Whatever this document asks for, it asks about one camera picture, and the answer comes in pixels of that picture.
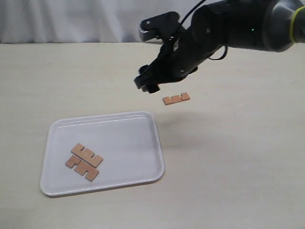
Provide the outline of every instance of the white table surface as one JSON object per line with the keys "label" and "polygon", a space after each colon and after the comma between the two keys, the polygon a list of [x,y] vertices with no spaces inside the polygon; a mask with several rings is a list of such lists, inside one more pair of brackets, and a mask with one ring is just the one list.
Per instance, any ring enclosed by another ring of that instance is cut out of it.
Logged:
{"label": "white table surface", "polygon": [[[155,94],[133,79],[158,45],[0,45],[1,229],[304,229],[305,45],[230,49]],[[191,100],[165,106],[162,98]],[[165,174],[154,184],[49,198],[39,187],[50,125],[154,114]]]}

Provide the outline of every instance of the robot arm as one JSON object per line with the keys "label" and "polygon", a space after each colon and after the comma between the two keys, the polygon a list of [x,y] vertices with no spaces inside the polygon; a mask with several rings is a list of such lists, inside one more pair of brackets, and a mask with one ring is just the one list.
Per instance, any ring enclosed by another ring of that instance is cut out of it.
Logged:
{"label": "robot arm", "polygon": [[195,72],[225,47],[283,52],[305,43],[305,6],[300,0],[222,0],[199,8],[184,29],[169,12],[142,21],[142,41],[162,39],[158,57],[140,68],[135,83],[144,92],[174,83]]}

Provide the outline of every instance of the plastic tray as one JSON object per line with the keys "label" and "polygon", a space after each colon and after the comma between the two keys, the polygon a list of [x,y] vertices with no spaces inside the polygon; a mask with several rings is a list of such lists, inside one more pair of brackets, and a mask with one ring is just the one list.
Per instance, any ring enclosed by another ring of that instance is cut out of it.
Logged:
{"label": "plastic tray", "polygon": [[[104,158],[92,182],[65,165],[77,143]],[[62,119],[49,130],[40,187],[48,196],[66,195],[152,182],[163,173],[157,126],[150,113]]]}

